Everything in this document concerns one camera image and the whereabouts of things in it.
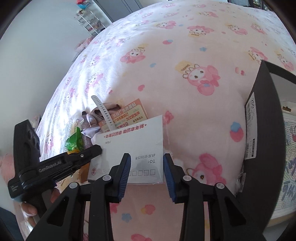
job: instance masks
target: box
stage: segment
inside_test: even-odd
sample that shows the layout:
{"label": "box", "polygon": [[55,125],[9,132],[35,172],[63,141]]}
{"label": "box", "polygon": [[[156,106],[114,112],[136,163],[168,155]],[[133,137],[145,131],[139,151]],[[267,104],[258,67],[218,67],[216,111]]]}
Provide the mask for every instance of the box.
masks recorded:
{"label": "box", "polygon": [[246,102],[247,142],[241,192],[237,200],[264,230],[279,195],[286,169],[286,138],[280,102],[296,102],[296,76],[262,61]]}
{"label": "box", "polygon": [[[129,103],[125,107],[121,108],[119,111],[111,115],[111,118],[115,124],[116,128],[123,128],[129,125],[139,123],[141,121],[147,120],[147,113],[140,101],[136,99],[135,101]],[[108,132],[109,127],[106,121],[103,120],[99,122],[99,126],[103,132]]]}

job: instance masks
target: white strap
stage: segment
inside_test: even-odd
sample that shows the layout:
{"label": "white strap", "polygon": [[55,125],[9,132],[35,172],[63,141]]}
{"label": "white strap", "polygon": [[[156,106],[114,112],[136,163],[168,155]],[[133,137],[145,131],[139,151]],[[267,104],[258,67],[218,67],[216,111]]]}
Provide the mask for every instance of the white strap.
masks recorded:
{"label": "white strap", "polygon": [[97,107],[99,108],[99,111],[102,113],[107,126],[109,128],[110,131],[114,131],[116,130],[116,126],[111,118],[111,115],[109,114],[108,110],[106,109],[106,107],[103,105],[103,103],[99,100],[99,98],[95,95],[93,95],[92,100],[94,101],[94,103],[97,105]]}

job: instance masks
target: white wall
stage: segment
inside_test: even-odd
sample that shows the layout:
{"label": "white wall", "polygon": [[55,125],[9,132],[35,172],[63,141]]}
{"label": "white wall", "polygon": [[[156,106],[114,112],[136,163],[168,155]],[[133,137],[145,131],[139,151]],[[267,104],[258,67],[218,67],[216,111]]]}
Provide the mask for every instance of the white wall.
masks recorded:
{"label": "white wall", "polygon": [[[214,1],[227,2],[227,0],[214,0]],[[170,3],[171,1],[168,1],[168,0],[139,0],[139,2],[142,4],[143,7],[147,7],[147,6],[152,5],[154,3],[158,3],[158,2]]]}
{"label": "white wall", "polygon": [[0,155],[12,152],[15,124],[43,114],[71,66],[74,47],[90,36],[74,19],[75,3],[32,0],[0,40]]}

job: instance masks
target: bottle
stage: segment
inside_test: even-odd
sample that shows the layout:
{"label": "bottle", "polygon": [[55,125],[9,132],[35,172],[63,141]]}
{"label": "bottle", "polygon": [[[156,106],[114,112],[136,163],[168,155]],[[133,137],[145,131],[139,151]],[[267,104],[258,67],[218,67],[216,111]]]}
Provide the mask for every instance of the bottle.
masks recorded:
{"label": "bottle", "polygon": [[[82,130],[89,128],[90,124],[86,118],[86,112],[83,111],[82,112],[82,118],[83,118],[83,123],[81,124],[81,128]],[[86,135],[82,134],[82,140],[83,140],[83,147],[84,149],[91,147],[93,144],[91,142],[91,139],[89,137],[87,137]]]}

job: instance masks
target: finger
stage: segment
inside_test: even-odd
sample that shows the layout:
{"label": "finger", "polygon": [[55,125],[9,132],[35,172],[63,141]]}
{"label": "finger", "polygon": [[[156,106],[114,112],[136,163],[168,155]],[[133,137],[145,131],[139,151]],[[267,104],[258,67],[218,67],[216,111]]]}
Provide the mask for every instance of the finger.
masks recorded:
{"label": "finger", "polygon": [[55,200],[59,197],[59,195],[60,195],[59,190],[58,190],[57,188],[54,188],[53,191],[52,191],[52,196],[51,196],[51,198],[50,198],[50,201],[51,201],[52,203],[54,203]]}
{"label": "finger", "polygon": [[33,217],[37,214],[37,209],[27,202],[21,204],[22,212],[26,217]]}

